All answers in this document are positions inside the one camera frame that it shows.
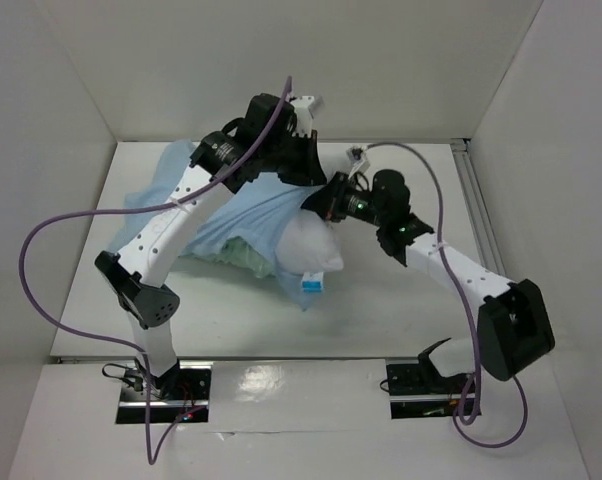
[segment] black bracket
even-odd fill
[[[94,261],[119,298],[119,305],[139,320],[141,328],[158,327],[179,308],[179,296],[166,285],[160,288],[141,283],[138,272],[130,274],[119,263],[119,255],[102,251]]]
[[[479,308],[477,333],[481,364],[504,382],[555,345],[543,296],[530,280],[512,283],[497,298],[486,297]]]
[[[139,386],[123,383],[119,397],[117,424],[145,423],[146,392],[143,378],[145,370],[138,364],[130,367],[128,376],[138,380]],[[181,423],[208,421],[212,369],[210,366],[193,365],[192,362],[176,364],[161,376],[163,382],[152,379],[150,423],[172,423],[181,416]]]
[[[430,361],[430,353],[442,343],[435,343],[416,359],[390,361],[386,365],[387,392],[390,395],[390,413],[393,419],[449,417],[459,404],[463,386],[468,381],[465,374],[444,378]],[[468,392],[464,413],[474,405],[474,385]]]

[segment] pillow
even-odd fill
[[[299,210],[288,222],[275,250],[277,261],[290,273],[343,270],[337,236],[319,216]]]

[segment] green cloth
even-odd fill
[[[225,263],[234,265],[235,267],[248,268],[254,272],[254,276],[257,278],[265,278],[274,275],[274,268],[272,265],[241,237],[234,237],[228,240],[217,254],[203,257],[197,255],[194,256],[209,262]]]

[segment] small blue label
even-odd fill
[[[301,289],[305,293],[321,293],[323,292],[323,272],[321,273],[305,273],[301,280]]]

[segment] cable clip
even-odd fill
[[[179,201],[180,200],[179,198],[177,198],[173,195],[170,195],[168,197],[168,200],[170,201],[170,203],[174,204],[174,206],[177,207],[182,212],[188,213],[188,209],[185,208],[185,205],[183,205],[183,203]]]
[[[439,242],[439,243],[437,243],[436,245],[434,245],[432,247],[432,250],[430,250],[428,252],[428,256],[430,256],[430,255],[432,255],[434,253],[437,253],[439,250],[441,250],[442,248],[447,247],[447,246],[448,246],[448,242]]]
[[[365,147],[353,145],[346,150],[348,160],[350,160],[350,173],[348,178],[352,178],[355,173],[365,173],[370,166],[368,156],[365,154]]]

